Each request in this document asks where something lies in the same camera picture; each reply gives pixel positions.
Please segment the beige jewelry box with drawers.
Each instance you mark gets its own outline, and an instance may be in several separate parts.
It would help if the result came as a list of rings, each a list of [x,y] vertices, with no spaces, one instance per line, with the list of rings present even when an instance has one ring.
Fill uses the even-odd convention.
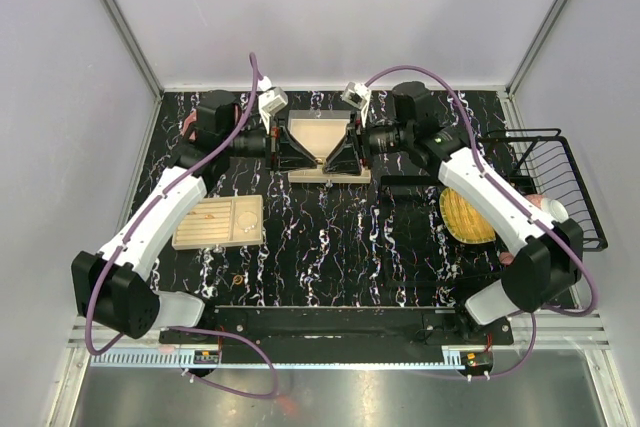
[[[339,145],[346,133],[351,111],[304,111],[289,112],[289,133],[312,155],[318,165],[314,169],[295,170],[288,173],[291,184],[369,184],[371,170],[365,168],[360,175],[325,174],[322,170],[326,158]]]

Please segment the beige jewelry tray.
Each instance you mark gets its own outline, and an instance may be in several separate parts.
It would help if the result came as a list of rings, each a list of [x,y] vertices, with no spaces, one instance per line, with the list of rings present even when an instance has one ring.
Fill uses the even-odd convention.
[[[248,247],[264,242],[261,195],[205,198],[180,222],[175,250]]]

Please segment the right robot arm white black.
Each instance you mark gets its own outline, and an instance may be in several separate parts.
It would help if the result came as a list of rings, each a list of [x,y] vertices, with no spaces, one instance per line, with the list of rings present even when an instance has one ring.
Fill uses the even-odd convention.
[[[342,101],[355,112],[342,141],[327,157],[324,172],[356,175],[377,155],[403,152],[467,201],[513,257],[501,278],[471,295],[464,303],[466,311],[454,318],[460,340],[480,341],[490,323],[515,312],[534,313],[581,279],[579,224],[556,219],[520,194],[480,156],[471,133],[441,125],[423,83],[403,82],[393,88],[396,117],[385,125],[367,122],[371,96],[364,83],[351,82],[343,91]]]

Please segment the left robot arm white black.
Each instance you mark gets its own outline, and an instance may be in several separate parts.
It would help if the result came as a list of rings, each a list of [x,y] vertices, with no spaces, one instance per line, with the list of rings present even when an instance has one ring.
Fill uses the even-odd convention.
[[[278,87],[252,95],[245,106],[228,91],[205,96],[149,197],[97,252],[81,251],[72,261],[87,343],[94,323],[132,339],[169,327],[180,327],[196,343],[214,335],[216,319],[204,311],[202,299],[154,290],[148,279],[180,222],[217,184],[231,159],[262,158],[280,171],[315,166],[315,158],[278,116],[287,104]]]

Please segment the pink dotted plate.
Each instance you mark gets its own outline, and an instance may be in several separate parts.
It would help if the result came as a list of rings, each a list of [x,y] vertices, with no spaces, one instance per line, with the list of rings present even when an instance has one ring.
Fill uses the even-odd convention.
[[[196,139],[196,126],[197,112],[192,111],[190,115],[184,120],[181,135],[184,141],[194,142]]]

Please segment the yellow woven bamboo plate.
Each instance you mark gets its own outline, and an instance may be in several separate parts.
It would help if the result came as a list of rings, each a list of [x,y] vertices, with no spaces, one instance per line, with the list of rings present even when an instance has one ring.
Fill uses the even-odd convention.
[[[495,230],[489,222],[453,189],[447,187],[442,191],[439,209],[445,227],[457,241],[468,245],[496,241]]]

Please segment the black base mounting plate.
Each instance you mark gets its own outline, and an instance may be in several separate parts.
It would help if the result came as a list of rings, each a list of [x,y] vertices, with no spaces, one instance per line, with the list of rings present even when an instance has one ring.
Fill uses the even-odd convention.
[[[501,318],[466,328],[453,308],[218,307],[204,329],[240,335],[278,365],[435,364],[455,346],[511,346]]]

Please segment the pink patterned cup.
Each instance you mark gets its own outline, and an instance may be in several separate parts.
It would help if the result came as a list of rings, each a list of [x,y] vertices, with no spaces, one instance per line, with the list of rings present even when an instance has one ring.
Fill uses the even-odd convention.
[[[509,266],[515,260],[515,256],[510,252],[501,252],[499,254],[499,262],[504,266]]]

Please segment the pink floral ceramic bowl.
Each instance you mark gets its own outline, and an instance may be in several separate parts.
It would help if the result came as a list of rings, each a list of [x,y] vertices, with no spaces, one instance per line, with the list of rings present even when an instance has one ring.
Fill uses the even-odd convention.
[[[529,194],[525,198],[542,212],[553,217],[557,222],[565,222],[570,218],[564,205],[558,200],[540,194]]]

